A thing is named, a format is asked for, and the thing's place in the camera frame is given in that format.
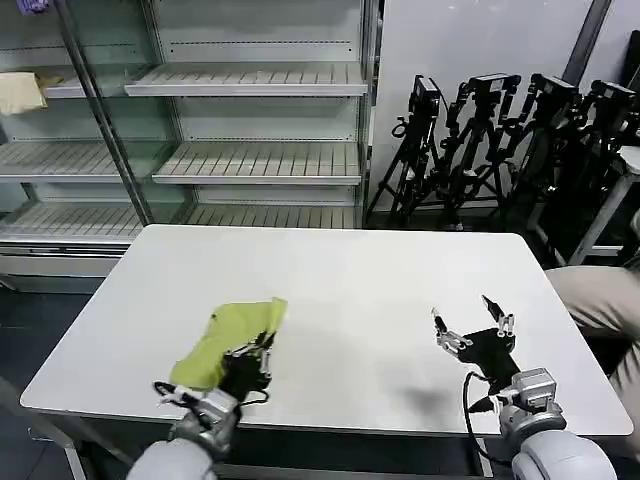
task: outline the person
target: person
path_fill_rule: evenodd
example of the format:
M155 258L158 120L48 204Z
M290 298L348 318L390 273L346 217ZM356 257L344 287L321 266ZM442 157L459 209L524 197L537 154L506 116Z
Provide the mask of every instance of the person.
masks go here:
M640 210L632 226L640 237ZM573 266L546 273L585 336L631 341L609 380L633 421L626 440L640 462L640 255L624 267Z

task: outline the floor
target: floor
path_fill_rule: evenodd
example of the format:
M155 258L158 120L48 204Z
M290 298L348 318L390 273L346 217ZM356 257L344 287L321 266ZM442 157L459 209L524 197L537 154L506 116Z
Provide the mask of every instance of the floor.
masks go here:
M22 391L89 298L0 290L0 376ZM23 419L0 407L0 425L2 480L73 479L64 451Z
M417 225L412 227L427 228L431 221L429 214L425 214L417 218ZM481 218L474 216L465 220L466 226L477 225L478 229L484 229L482 223ZM549 266L548 252L544 246L529 236L526 236L526 240L540 263L545 267ZM10 381L18 390L23 390L89 298L89 295L27 294L0 289L0 376ZM611 348L611 345L605 348L596 345L595 348L604 352L602 363L605 370L616 362L615 358L607 358L610 357L610 352L624 351L621 345L615 348ZM331 461L339 469L351 466L365 471L410 473L404 470L411 468L412 473L460 474L460 465L468 465L461 439L452 439L448 443L443 443L442 440L438 443L412 440L398 445L390 442L388 437L358 436L357 439L351 439L343 436L340 442L336 442L322 435L278 433L286 438L274 442L273 438L262 438L264 435L269 434L243 432L239 435L238 443L242 444L242 448L235 453L237 460L246 464L255 461L265 464L265 457L268 457L269 461L277 459L282 466L306 465L307 468L313 468L314 465L307 462L315 461L314 458L306 457L309 457L309 452L321 451L323 459L331 457ZM72 480L62 449L51 442L32 438L37 436L37 432L29 432L24 420L0 407L2 480ZM265 453L269 451L269 447L265 449L265 445L283 443L289 445L286 450L291 452L287 458L280 458L281 451ZM497 443L488 442L488 448L497 455ZM377 450L382 450L385 454L372 453ZM425 451L436 453L425 458ZM611 456L611 459L620 479L640 478L640 465L615 456ZM117 471L105 476L109 480L120 480L126 476L126 470L122 468L109 471ZM508 477L508 471L501 472L500 478Z

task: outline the black cable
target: black cable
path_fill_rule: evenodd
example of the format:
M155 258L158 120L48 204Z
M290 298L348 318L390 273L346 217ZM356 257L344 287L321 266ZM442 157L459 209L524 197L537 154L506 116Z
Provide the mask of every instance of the black cable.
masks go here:
M444 95L442 94L442 90L440 90L440 87L438 86L438 84L433 78L429 77L429 80L431 81L431 83L433 83L433 86L436 87L436 90L438 90L438 94L442 99L442 103L444 103L444 108L447 111L447 113L449 113L449 105L447 104L447 101L445 100Z
M269 401L269 398L271 397L269 395L269 392L265 391L265 390L258 390L256 393L261 393L262 395L264 395L263 398L258 398L256 400L250 400L248 402L243 402L240 404L241 407L246 407L247 405L254 405L256 403L267 403Z
M469 440L471 440L471 444L473 448L477 450L477 452L482 455L487 460L496 463L498 465L502 465L505 467L511 467L511 462L506 460L500 460L499 458L493 457L485 452L478 440L476 439L476 435L473 433L473 428L471 427L471 415L469 414L469 383L471 382L471 377L476 377L483 382L488 382L489 380L484 378L482 375L478 375L476 372L469 372L464 379L464 384L462 385L462 409L464 411L464 421L467 424L467 435L469 436Z

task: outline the beige cloth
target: beige cloth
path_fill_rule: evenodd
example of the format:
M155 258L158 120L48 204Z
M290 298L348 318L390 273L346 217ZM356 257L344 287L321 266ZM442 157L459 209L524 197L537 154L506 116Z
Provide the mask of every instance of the beige cloth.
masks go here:
M35 73L0 73L0 113L14 115L46 106Z
M549 270L547 277L585 335L631 340L610 381L635 426L627 443L640 461L640 272L579 266Z

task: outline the display shelf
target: display shelf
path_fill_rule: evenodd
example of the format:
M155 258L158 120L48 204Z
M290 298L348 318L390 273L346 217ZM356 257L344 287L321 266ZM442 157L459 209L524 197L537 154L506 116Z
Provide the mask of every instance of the display shelf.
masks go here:
M188 225L238 227L359 228L353 207L285 205L198 205Z
M360 65L309 63L172 63L125 85L131 96L361 96Z
M186 142L155 173L157 183L358 185L355 143Z
M42 91L46 98L85 98L80 79L71 66L36 67ZM96 81L103 97L124 95L124 85L140 72L139 66L99 65L95 68Z
M136 178L148 176L163 143L126 146ZM120 183L121 179L103 142L14 142L0 145L0 182Z
M159 222L175 208L155 208ZM0 221L0 243L130 243L142 225L130 203L33 203Z

